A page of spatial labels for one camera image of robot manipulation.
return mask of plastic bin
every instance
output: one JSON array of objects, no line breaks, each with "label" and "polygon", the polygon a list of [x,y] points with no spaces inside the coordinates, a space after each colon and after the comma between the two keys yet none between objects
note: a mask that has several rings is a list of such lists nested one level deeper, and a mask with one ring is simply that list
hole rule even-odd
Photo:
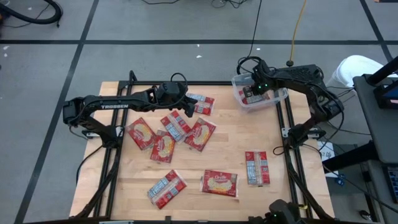
[{"label": "plastic bin", "polygon": [[269,97],[268,100],[262,100],[262,101],[258,101],[255,103],[245,104],[245,103],[243,103],[243,100],[241,98],[241,95],[239,94],[239,91],[241,91],[245,86],[250,86],[253,84],[254,84],[254,80],[251,78],[250,73],[236,75],[232,78],[232,86],[234,89],[234,96],[235,96],[236,100],[239,102],[239,104],[242,106],[244,111],[251,111],[251,110],[265,108],[267,106],[274,106],[280,100],[283,100],[284,98],[286,98],[288,95],[286,88],[281,88],[276,91],[269,90],[266,92]]}]

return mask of cracker package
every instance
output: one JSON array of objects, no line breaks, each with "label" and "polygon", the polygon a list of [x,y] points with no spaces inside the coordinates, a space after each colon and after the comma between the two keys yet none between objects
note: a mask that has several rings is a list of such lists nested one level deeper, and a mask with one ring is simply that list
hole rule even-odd
[{"label": "cracker package", "polygon": [[162,209],[169,201],[171,201],[187,183],[175,170],[171,170],[165,177],[161,178],[150,190],[147,195],[159,209]]},{"label": "cracker package", "polygon": [[198,121],[193,125],[191,132],[185,138],[184,142],[190,145],[191,149],[202,152],[215,129],[215,124],[198,118]]},{"label": "cracker package", "polygon": [[203,95],[187,93],[185,94],[187,97],[197,100],[198,103],[195,103],[195,112],[201,113],[210,116],[211,112],[213,112],[213,107],[215,103],[214,98],[210,98]]},{"label": "cracker package", "polygon": [[200,190],[219,195],[227,195],[231,197],[238,196],[238,175],[227,172],[205,170]]},{"label": "cracker package", "polygon": [[171,112],[160,121],[177,142],[183,140],[191,131],[189,125],[182,119],[177,111]]},{"label": "cracker package", "polygon": [[155,143],[156,135],[143,118],[139,118],[126,129],[141,150],[150,148]]},{"label": "cracker package", "polygon": [[243,90],[239,90],[239,95],[241,97],[242,102],[245,105],[249,105],[249,104],[252,104],[252,103],[257,103],[257,102],[260,102],[260,101],[263,101],[263,100],[269,100],[270,99],[268,93],[264,93],[263,95],[257,95],[257,96],[252,95],[252,96],[246,97],[244,95]]},{"label": "cracker package", "polygon": [[171,163],[175,140],[167,131],[158,130],[150,159],[158,162]]},{"label": "cracker package", "polygon": [[266,152],[245,152],[246,168],[248,171],[248,184],[262,186],[269,184],[269,170]]}]

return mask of wooden table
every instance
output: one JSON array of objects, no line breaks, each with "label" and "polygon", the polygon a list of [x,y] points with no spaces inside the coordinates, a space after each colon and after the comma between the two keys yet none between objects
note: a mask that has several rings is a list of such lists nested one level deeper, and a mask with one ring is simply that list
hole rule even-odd
[{"label": "wooden table", "polygon": [[[117,82],[103,82],[100,95],[116,95]],[[148,86],[133,86],[134,91],[142,91]],[[287,202],[290,199],[289,181],[283,156],[275,156],[272,149],[282,145],[279,122],[275,106],[265,110],[245,113],[233,96],[232,86],[189,86],[190,93],[198,93],[216,99],[211,116],[204,116],[217,125],[203,152],[188,149],[186,144],[176,145],[171,164],[157,164],[149,159],[151,150],[140,151],[130,135],[126,134],[119,166],[118,182],[113,202],[112,220],[164,220],[169,215],[172,220],[241,220],[249,216],[264,216],[270,203],[277,199]],[[305,95],[290,91],[293,116],[296,123],[306,121],[309,116]],[[95,118],[110,124],[113,111],[97,111]],[[169,110],[149,113],[128,112],[127,125],[143,117],[156,132],[163,129],[160,119]],[[200,114],[187,118],[192,127]],[[315,140],[306,142],[318,147]],[[101,144],[100,139],[88,141],[85,156]],[[264,187],[250,187],[247,184],[244,152],[260,149],[267,151],[271,184]],[[80,172],[70,215],[76,215],[89,201],[98,188],[105,150],[88,159]],[[333,216],[333,208],[326,184],[320,156],[307,147],[301,149],[303,167],[309,191],[325,211]],[[163,209],[159,210],[147,198],[147,191],[171,169],[177,170],[187,181],[187,188],[181,191]],[[202,193],[199,191],[200,177],[205,169],[238,174],[238,198]],[[103,203],[101,214],[104,214]]]}]

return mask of red package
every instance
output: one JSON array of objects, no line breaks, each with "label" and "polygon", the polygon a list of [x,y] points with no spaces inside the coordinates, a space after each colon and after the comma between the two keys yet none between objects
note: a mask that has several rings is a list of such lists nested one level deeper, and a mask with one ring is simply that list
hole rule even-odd
[{"label": "red package", "polygon": [[195,103],[195,112],[201,113],[204,115],[210,116],[211,112],[213,112],[213,107],[215,103],[214,98],[210,98],[207,96],[199,95],[199,94],[192,94],[187,93],[185,94],[187,97],[197,100],[198,103]]},{"label": "red package", "polygon": [[266,152],[245,152],[249,185],[269,184],[269,170]]},{"label": "red package", "polygon": [[190,145],[191,148],[202,152],[215,129],[215,124],[198,118],[198,121],[193,125],[191,132],[185,138],[184,142]]},{"label": "red package", "polygon": [[187,183],[175,170],[171,170],[165,177],[161,178],[150,190],[147,195],[150,201],[159,209],[162,209],[171,201]]},{"label": "red package", "polygon": [[182,119],[177,111],[171,112],[160,120],[175,141],[179,142],[191,131],[189,125]]},{"label": "red package", "polygon": [[205,175],[201,180],[200,188],[202,192],[237,197],[237,184],[237,174],[205,170]]},{"label": "red package", "polygon": [[143,118],[139,118],[126,129],[141,150],[151,147],[155,142],[156,135]]},{"label": "red package", "polygon": [[150,159],[159,162],[171,163],[174,145],[175,140],[170,133],[167,131],[158,130]]},{"label": "red package", "polygon": [[246,98],[246,96],[243,93],[243,90],[239,90],[239,95],[240,95],[240,97],[242,99],[242,102],[245,105],[252,104],[252,103],[257,103],[257,102],[260,102],[260,101],[263,101],[263,100],[269,100],[270,99],[268,93],[264,93],[263,95],[250,96],[250,97]]}]

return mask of table leg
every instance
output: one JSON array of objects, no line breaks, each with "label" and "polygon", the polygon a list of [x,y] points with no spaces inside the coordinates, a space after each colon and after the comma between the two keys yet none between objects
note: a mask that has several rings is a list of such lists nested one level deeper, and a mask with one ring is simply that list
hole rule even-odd
[{"label": "table leg", "polygon": [[335,171],[344,167],[359,164],[360,162],[366,162],[370,159],[379,159],[372,141],[369,141],[367,144],[357,147],[349,152],[325,160],[322,164],[331,171]]}]

